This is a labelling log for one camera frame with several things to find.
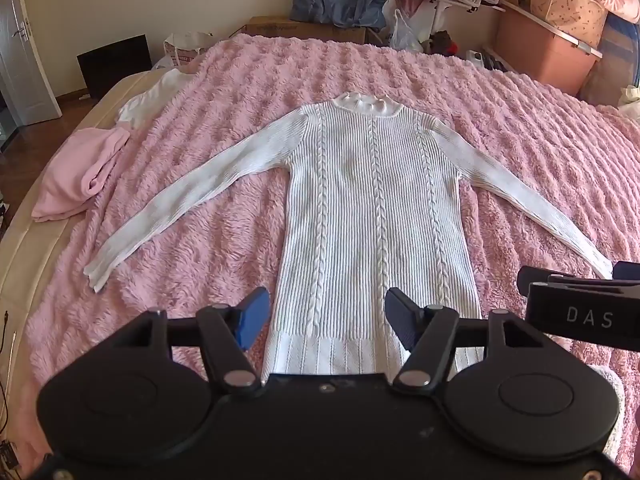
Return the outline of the white cable-knit sweater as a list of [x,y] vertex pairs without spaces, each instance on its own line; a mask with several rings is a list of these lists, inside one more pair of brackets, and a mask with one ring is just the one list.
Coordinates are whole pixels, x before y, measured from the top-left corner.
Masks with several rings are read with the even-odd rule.
[[461,222],[468,179],[534,220],[600,278],[612,262],[562,211],[436,117],[346,93],[307,104],[156,194],[86,266],[94,290],[143,243],[239,178],[290,174],[265,374],[393,375],[407,359],[386,292],[480,316]]

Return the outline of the blue duffel bag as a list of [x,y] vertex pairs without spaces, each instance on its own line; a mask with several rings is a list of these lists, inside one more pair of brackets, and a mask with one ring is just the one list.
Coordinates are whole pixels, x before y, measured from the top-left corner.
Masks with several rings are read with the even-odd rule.
[[293,0],[290,19],[296,22],[333,25],[338,28],[386,26],[383,8],[387,0]]

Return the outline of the white plastic bag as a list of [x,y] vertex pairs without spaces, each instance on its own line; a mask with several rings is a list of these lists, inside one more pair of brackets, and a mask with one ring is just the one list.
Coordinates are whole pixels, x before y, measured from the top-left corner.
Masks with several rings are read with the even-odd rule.
[[388,44],[396,51],[424,52],[418,37],[408,25],[405,15],[399,9],[394,10],[394,27]]

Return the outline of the white paper shopping bag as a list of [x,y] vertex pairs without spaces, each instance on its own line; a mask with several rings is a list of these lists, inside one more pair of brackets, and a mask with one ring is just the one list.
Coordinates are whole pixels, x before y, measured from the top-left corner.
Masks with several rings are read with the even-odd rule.
[[165,55],[173,66],[191,63],[215,43],[210,32],[173,32],[163,43]]

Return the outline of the folded pink garment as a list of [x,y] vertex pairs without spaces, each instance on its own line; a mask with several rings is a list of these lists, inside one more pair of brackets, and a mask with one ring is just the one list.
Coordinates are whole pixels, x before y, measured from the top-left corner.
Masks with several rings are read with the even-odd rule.
[[130,136],[122,126],[73,132],[43,171],[32,208],[35,222],[58,221],[86,210],[103,190]]

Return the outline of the black panel by wall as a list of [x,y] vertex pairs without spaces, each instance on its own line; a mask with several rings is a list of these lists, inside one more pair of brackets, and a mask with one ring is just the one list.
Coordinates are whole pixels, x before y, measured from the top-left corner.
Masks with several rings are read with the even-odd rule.
[[96,100],[102,99],[122,78],[152,68],[145,35],[116,41],[80,54],[77,62],[89,96]]

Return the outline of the white door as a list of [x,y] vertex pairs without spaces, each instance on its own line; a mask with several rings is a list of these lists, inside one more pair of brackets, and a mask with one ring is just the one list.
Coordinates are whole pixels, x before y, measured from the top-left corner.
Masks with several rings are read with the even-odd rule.
[[62,116],[40,60],[25,0],[1,0],[1,91],[19,126]]

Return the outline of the white garment on bed edge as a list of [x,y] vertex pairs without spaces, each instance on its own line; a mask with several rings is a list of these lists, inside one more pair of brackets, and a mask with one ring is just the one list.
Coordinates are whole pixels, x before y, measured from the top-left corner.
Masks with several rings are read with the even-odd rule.
[[134,96],[120,108],[116,125],[127,127],[130,131],[149,125],[193,77],[193,74],[178,68],[164,73],[149,90]]

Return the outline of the pink plastic storage bin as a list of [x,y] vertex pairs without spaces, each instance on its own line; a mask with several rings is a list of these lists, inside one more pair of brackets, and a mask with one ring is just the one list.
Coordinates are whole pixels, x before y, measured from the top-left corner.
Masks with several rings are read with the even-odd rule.
[[492,50],[514,72],[576,96],[602,53],[511,3],[501,3]]

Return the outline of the pink fluffy bed blanket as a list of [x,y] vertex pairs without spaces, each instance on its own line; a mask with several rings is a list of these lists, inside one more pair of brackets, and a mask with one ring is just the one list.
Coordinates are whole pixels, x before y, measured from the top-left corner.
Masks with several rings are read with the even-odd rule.
[[32,382],[140,312],[273,298],[265,373],[396,373],[387,289],[521,312],[521,266],[639,257],[639,127],[458,58],[237,36],[116,110],[130,139],[26,337]]

